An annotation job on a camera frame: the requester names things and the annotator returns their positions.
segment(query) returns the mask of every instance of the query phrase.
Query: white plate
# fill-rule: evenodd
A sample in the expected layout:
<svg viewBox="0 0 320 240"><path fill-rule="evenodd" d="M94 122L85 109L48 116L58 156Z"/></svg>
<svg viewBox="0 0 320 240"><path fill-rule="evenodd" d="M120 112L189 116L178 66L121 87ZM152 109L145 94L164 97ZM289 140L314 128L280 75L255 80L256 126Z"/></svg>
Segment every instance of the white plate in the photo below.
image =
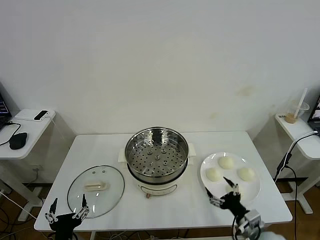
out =
<svg viewBox="0 0 320 240"><path fill-rule="evenodd" d="M223 169L218 164L218 160L221 157L232 157L234 160L233 169ZM253 181L243 181L237 174L237 170L240 168L252 168L255 172ZM206 169L217 168L223 177L230 179L233 183L239 184L241 194L241 203L249 204L254 200L260 192L260 178L257 171L242 157L229 152L217 152L208 156L201 164L200 176L204 186L216 197L221 198L227 194L226 186L227 182L222 177L219 181L210 181L206 176Z"/></svg>

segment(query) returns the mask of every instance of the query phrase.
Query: dough ball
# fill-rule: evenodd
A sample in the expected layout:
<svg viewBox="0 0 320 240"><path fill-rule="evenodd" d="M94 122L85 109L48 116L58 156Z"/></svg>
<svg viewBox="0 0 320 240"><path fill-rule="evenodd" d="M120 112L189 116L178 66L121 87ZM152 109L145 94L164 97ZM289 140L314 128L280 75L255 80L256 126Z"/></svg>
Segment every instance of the dough ball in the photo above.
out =
<svg viewBox="0 0 320 240"><path fill-rule="evenodd" d="M232 189L232 187L231 187L229 184L227 184L227 185L225 186L225 191L226 191L226 193L230 193L230 192L233 191L233 189ZM244 190L242 189L241 186L239 186L239 192L240 192L241 197L243 197L243 196L244 196Z"/></svg>
<svg viewBox="0 0 320 240"><path fill-rule="evenodd" d="M230 156L220 157L218 160L218 164L223 169L233 169L234 168L234 160Z"/></svg>
<svg viewBox="0 0 320 240"><path fill-rule="evenodd" d="M211 167L205 170L205 175L212 182L216 182L221 179L221 173L215 167Z"/></svg>
<svg viewBox="0 0 320 240"><path fill-rule="evenodd" d="M246 182L252 182L255 179L256 173L252 168L243 167L240 168L238 171L238 176Z"/></svg>

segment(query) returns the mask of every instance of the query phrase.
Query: glass lid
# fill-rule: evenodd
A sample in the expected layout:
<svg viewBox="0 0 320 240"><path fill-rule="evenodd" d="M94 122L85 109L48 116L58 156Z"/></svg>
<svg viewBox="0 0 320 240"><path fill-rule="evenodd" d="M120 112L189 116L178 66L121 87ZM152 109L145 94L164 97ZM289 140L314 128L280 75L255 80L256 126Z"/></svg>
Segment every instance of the glass lid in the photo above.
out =
<svg viewBox="0 0 320 240"><path fill-rule="evenodd" d="M73 213L77 213L85 194L90 208L87 218L93 219L111 211L120 201L124 190L124 177L116 168L94 166L81 173L71 184L67 195L68 206Z"/></svg>

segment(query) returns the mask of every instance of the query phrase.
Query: straw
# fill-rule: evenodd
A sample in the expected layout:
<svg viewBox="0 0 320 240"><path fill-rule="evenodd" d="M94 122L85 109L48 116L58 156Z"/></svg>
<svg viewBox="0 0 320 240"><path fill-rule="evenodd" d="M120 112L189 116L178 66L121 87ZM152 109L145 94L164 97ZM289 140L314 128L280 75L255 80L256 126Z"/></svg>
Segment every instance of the straw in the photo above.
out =
<svg viewBox="0 0 320 240"><path fill-rule="evenodd" d="M308 91L308 88L305 88L304 91L303 91L303 93L302 93L300 102L299 102L298 107L296 108L295 114L294 114L294 116L293 116L294 119L297 118L298 112L299 112L299 110L300 110L300 108L301 108L302 103L304 102L304 99L305 99L305 96L306 96L306 94L307 94L307 91Z"/></svg>

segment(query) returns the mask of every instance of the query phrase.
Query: white table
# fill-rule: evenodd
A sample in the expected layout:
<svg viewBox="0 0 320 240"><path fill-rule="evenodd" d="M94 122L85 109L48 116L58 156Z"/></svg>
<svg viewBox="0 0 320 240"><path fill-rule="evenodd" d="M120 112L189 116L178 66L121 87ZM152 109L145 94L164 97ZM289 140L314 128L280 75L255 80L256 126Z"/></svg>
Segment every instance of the white table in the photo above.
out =
<svg viewBox="0 0 320 240"><path fill-rule="evenodd" d="M275 119L284 129L284 131L288 134L288 136L295 140L301 137L304 134L310 133L313 129L301 118L297 120L296 123L288 123L285 121L284 113L278 113L275 115ZM320 137L319 136L310 136L297 144L298 149L301 153L310 160L320 160ZM318 163L317 167L309 174L307 180L301 183L297 187L297 200L299 201L301 207L303 208L306 214L312 214L313 210L310 207L307 199L304 196L304 193L308 191L313 185L320 181L320 163ZM289 182L290 187L292 188L292 192L283 193L282 197L285 201L294 201L296 196L296 183Z"/></svg>
<svg viewBox="0 0 320 240"><path fill-rule="evenodd" d="M17 179L14 174L11 173L10 169L1 164L1 162L7 160L20 161L25 158L31 152L32 148L35 146L43 132L46 130L55 114L56 113L51 110L49 114L50 117L46 117L42 121L20 120L13 117L11 119L13 123L21 124L20 129L17 131L17 134L24 132L27 133L25 146L17 150L12 150L9 147L9 143L0 146L0 179L21 196L23 196L26 200L28 200L28 203L24 206L24 209L28 212L30 212L33 207L42 206L42 201L38 197L42 188L36 187L33 192L30 191ZM6 142L17 129L17 127L18 125L15 124L4 126L0 131L0 143ZM28 214L22 211L18 218L18 221L25 221L27 217Z"/></svg>
<svg viewBox="0 0 320 240"><path fill-rule="evenodd" d="M196 157L188 165L180 186L172 194L147 199L135 185L129 171L118 162L118 154L131 134L79 135L75 138L34 228L50 231L45 213L58 198L56 215L70 213L67 193L73 180L86 169L110 165L123 175L125 188L118 205L110 212L85 219L75 231L155 230L231 226L233 215L209 203L199 181L202 161L214 152L231 152L248 160L261 179L261 191L249 209L257 209L267 224L289 222L292 215L272 177L245 131L183 133L193 143Z"/></svg>

